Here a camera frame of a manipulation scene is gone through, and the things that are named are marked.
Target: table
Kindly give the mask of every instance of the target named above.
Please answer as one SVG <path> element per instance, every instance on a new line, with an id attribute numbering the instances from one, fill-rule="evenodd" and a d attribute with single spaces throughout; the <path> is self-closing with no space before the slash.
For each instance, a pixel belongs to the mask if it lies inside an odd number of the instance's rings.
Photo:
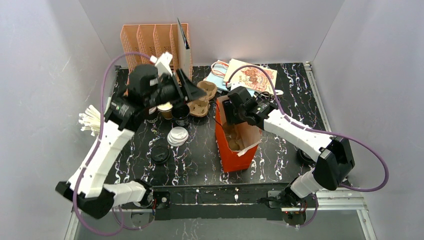
<path id="1" fill-rule="evenodd" d="M 281 99 L 284 111 L 314 129 L 325 130 L 303 63 L 261 66 L 277 70 L 275 86 L 284 92 Z M 194 66 L 192 82 L 202 81 L 210 71 L 210 66 Z M 127 77 L 128 69 L 117 71 L 112 98 L 124 87 Z M 117 157 L 106 183 L 126 183 L 133 179 L 143 179 L 153 186 L 290 183 L 311 169 L 296 160 L 297 149 L 291 143 L 263 132 L 250 168 L 224 172 L 216 143 L 214 115 L 215 106 L 211 105 L 204 119 L 190 119 L 187 142 L 171 149 L 171 158 L 165 165 L 152 163 L 150 153 L 155 145 L 168 145 L 166 137 L 172 123 L 162 117 L 155 123 L 145 122 Z"/>

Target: black marble table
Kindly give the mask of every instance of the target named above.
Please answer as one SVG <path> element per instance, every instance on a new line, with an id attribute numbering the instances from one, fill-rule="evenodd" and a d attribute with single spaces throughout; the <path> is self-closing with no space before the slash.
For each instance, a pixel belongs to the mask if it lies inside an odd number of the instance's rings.
<path id="1" fill-rule="evenodd" d="M 284 111 L 314 129 L 324 130 L 303 64 L 262 66 L 278 72 L 275 85 L 276 89 L 284 92 L 280 98 Z M 194 66 L 192 82 L 202 81 L 210 70 L 209 66 Z M 127 69 L 118 70 L 112 97 L 124 86 L 127 77 Z M 165 165 L 154 164 L 150 154 L 155 145 L 168 146 L 166 137 L 173 124 L 162 117 L 156 123 L 145 122 L 117 157 L 106 183 L 126 183 L 133 179 L 143 179 L 153 186 L 290 183 L 311 169 L 311 166 L 296 160 L 297 149 L 292 144 L 272 133 L 263 132 L 249 169 L 224 172 L 215 137 L 214 115 L 215 106 L 211 105 L 203 120 L 190 119 L 187 142 L 171 149 L 171 158 Z"/>

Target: paper bag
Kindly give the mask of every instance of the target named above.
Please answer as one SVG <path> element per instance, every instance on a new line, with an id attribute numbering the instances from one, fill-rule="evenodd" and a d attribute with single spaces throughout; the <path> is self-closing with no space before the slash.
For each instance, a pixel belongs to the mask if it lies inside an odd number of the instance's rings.
<path id="1" fill-rule="evenodd" d="M 257 126 L 251 126 L 247 122 L 237 124 L 234 127 L 237 144 L 240 149 L 234 150 L 234 147 L 230 147 L 231 144 L 234 144 L 234 136 L 228 136 L 228 131 L 225 131 L 227 130 L 226 128 L 230 126 L 227 125 L 224 107 L 222 105 L 222 101 L 227 99 L 228 96 L 217 98 L 215 114 L 215 119 L 219 123 L 215 124 L 216 141 L 218 143 L 222 168 L 226 173 L 249 168 L 255 156 L 255 152 L 258 149 L 258 144 L 261 141 L 262 135 L 261 129 Z"/>

